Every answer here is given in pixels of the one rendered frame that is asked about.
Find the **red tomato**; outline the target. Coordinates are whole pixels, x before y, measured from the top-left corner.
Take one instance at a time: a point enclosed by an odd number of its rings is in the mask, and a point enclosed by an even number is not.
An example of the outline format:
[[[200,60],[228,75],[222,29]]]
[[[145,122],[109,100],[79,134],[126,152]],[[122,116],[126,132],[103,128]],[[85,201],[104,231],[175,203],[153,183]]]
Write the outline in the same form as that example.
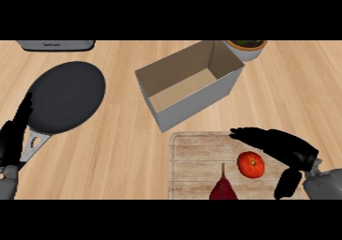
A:
[[[237,167],[240,174],[250,178],[259,178],[263,174],[262,157],[254,152],[241,152],[237,157]]]

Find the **pale wooden cutting board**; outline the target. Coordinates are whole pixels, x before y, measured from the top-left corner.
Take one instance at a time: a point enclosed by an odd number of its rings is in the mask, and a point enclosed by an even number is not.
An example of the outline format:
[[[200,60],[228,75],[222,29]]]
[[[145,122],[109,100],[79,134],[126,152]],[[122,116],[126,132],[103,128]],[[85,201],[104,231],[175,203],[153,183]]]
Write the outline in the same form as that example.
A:
[[[252,151],[262,157],[262,177],[250,179],[238,173],[237,157]],[[259,149],[228,137],[227,131],[178,131],[169,137],[171,200],[207,200],[222,175],[240,200],[272,200],[274,189],[285,165]]]

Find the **dark grey frying pan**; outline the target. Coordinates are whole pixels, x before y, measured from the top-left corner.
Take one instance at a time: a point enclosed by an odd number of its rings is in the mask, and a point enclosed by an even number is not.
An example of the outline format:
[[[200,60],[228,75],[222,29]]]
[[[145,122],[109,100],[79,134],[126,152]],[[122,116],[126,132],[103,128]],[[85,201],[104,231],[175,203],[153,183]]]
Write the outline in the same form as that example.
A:
[[[103,74],[87,62],[66,62],[39,75],[28,92],[34,111],[20,162],[29,160],[53,135],[78,127],[94,114],[103,101]]]

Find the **grey potted plant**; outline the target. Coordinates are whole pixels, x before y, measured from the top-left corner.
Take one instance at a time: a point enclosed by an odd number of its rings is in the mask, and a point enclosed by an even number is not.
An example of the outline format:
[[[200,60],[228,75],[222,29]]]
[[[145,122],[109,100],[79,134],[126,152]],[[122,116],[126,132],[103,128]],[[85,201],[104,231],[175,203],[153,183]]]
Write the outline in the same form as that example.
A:
[[[227,48],[229,49],[238,60],[241,62],[247,62],[259,56],[266,41],[260,40],[256,47],[240,46],[231,40],[224,40],[222,43],[225,44]]]

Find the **dark red pear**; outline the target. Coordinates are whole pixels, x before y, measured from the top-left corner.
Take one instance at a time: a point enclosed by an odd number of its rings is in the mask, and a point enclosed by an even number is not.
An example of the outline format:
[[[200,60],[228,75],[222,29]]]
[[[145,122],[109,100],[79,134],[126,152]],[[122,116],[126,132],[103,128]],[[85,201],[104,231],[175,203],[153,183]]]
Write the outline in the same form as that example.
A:
[[[209,194],[209,199],[210,200],[235,200],[237,199],[237,194],[225,178],[225,172],[221,173],[221,177],[216,181],[215,187]]]

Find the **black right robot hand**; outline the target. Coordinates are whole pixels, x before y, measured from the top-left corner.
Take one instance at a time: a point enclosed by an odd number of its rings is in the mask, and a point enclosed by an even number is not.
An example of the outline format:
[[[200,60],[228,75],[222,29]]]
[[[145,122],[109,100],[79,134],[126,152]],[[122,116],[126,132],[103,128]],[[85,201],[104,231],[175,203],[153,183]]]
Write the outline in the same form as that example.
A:
[[[302,179],[300,172],[310,171],[318,150],[299,137],[277,129],[231,128],[228,137],[260,149],[287,166],[274,189],[274,199],[290,197]]]

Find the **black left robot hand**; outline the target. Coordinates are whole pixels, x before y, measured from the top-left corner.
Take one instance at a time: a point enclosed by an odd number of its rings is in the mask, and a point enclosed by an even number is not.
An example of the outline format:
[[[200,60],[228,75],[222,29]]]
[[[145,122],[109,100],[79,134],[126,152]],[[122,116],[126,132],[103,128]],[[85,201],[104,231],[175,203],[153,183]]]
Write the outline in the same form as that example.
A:
[[[32,94],[28,93],[19,103],[13,119],[7,120],[0,128],[0,172],[9,165],[17,165],[31,113]]]

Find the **grey appliance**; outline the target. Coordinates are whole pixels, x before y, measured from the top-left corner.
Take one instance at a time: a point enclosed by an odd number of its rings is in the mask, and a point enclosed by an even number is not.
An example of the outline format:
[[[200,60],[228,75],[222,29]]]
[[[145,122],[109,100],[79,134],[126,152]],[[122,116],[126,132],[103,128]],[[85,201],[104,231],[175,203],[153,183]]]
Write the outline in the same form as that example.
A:
[[[31,52],[73,52],[88,51],[94,40],[17,40],[20,48]]]

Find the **open cardboard box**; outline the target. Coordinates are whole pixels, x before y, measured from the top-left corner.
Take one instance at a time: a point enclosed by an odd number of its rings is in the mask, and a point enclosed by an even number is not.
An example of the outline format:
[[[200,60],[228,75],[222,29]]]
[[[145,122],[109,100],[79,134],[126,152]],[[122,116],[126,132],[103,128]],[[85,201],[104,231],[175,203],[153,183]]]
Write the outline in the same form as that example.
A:
[[[221,100],[243,63],[221,40],[203,40],[134,71],[162,132]]]

